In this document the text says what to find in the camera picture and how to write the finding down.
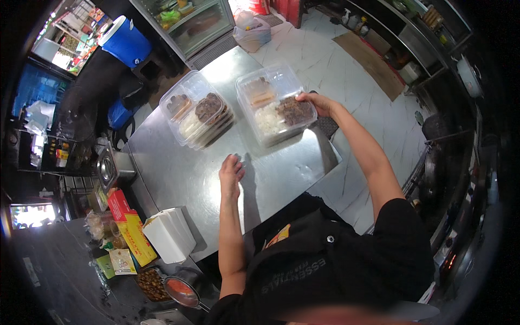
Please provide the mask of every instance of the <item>stainless steel container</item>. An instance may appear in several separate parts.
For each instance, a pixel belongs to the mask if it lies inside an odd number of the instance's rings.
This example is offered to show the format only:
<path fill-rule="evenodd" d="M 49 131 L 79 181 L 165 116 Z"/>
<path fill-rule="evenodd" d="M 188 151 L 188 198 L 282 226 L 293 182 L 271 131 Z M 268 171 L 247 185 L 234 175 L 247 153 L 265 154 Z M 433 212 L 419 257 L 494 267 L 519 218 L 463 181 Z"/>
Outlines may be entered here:
<path fill-rule="evenodd" d="M 114 151 L 112 143 L 104 148 L 96 163 L 96 173 L 105 193 L 119 182 L 130 180 L 135 176 L 132 158 L 128 153 Z"/>

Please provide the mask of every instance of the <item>stainless steel table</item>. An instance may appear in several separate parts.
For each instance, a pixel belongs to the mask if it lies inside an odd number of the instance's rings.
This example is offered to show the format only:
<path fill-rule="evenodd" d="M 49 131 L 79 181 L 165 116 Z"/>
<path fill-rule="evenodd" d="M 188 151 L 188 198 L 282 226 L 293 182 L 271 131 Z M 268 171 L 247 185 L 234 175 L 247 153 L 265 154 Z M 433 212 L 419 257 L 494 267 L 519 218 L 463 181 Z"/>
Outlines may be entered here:
<path fill-rule="evenodd" d="M 270 218 L 342 161 L 317 127 L 268 149 L 257 143 L 237 102 L 235 81 L 261 67 L 237 46 L 201 70 L 235 113 L 234 125 L 204 150 L 181 147 L 160 109 L 123 148 L 137 166 L 131 189 L 147 217 L 174 206 L 186 207 L 185 217 L 197 241 L 191 253 L 195 262 L 218 250 L 218 170 L 228 154 L 238 154 L 246 165 L 239 198 L 243 232 Z"/>

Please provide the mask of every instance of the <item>blue water cooler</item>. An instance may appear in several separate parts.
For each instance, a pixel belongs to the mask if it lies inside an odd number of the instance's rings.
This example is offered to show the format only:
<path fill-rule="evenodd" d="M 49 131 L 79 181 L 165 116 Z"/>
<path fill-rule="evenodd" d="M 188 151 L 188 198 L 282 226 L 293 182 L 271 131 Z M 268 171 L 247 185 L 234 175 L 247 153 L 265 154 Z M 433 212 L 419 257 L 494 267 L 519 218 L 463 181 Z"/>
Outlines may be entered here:
<path fill-rule="evenodd" d="M 101 37 L 99 46 L 130 68 L 135 68 L 152 51 L 151 43 L 125 16 L 114 20 L 114 25 Z"/>

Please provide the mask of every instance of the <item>cardboard mat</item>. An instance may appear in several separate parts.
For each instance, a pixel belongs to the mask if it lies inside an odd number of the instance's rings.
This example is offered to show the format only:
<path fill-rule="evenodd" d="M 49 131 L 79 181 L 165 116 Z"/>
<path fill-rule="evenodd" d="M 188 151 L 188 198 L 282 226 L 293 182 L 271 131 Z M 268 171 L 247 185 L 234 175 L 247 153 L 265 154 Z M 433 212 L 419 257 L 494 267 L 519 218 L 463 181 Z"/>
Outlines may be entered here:
<path fill-rule="evenodd" d="M 356 34 L 348 32 L 332 40 L 359 62 L 391 101 L 394 101 L 405 89 L 405 84 L 398 73 Z"/>

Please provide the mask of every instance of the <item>refrigerator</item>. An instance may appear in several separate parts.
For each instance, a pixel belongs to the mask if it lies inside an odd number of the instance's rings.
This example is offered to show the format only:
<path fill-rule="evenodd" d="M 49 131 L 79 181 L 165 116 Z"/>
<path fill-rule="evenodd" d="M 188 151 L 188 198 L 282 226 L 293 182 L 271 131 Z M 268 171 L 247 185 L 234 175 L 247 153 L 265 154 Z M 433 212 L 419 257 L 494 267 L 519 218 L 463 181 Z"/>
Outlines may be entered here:
<path fill-rule="evenodd" d="M 202 69 L 237 45 L 227 0 L 193 0 L 193 10 L 177 0 L 129 1 L 190 69 Z"/>

